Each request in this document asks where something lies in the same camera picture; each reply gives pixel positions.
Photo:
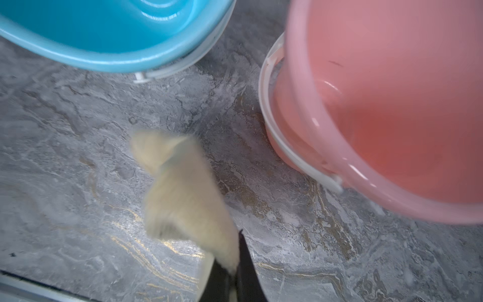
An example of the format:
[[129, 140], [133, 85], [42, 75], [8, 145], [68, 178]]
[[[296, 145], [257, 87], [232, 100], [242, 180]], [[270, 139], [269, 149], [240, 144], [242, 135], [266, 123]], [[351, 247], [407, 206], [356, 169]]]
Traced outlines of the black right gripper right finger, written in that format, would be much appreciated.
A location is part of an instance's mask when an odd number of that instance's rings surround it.
[[236, 295], [240, 302], [268, 302], [260, 285], [257, 272], [252, 262], [250, 251], [243, 235], [238, 233], [240, 263], [236, 273]]

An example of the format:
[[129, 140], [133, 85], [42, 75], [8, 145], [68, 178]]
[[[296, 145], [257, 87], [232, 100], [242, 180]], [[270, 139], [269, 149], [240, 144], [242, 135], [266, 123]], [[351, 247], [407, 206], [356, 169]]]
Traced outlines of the teal plastic bucket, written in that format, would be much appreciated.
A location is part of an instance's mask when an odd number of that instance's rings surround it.
[[147, 83], [201, 60], [235, 1], [2, 1], [1, 36], [85, 70]]

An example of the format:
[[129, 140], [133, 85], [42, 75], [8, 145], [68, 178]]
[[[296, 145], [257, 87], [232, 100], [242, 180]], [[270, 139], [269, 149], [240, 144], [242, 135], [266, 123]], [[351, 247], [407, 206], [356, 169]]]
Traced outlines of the pink plastic bucket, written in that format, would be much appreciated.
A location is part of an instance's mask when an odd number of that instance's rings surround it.
[[482, 223], [481, 1], [291, 1], [259, 103], [278, 156], [328, 190]]

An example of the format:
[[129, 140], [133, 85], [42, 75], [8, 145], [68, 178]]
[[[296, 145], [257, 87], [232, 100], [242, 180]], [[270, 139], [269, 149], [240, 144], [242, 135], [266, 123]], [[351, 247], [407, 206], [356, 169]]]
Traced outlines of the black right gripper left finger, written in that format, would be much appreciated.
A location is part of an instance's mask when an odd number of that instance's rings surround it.
[[214, 258], [206, 258], [199, 271], [199, 301], [236, 301], [235, 281]]

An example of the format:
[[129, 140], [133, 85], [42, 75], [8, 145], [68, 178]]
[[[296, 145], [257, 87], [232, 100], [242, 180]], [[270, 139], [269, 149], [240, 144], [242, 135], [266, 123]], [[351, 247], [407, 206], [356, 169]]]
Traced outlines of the yellow cleaning cloth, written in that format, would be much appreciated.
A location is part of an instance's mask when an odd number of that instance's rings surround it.
[[240, 263], [238, 229], [193, 136], [140, 130], [133, 157], [152, 177], [144, 200], [144, 226], [153, 239], [190, 240], [234, 275]]

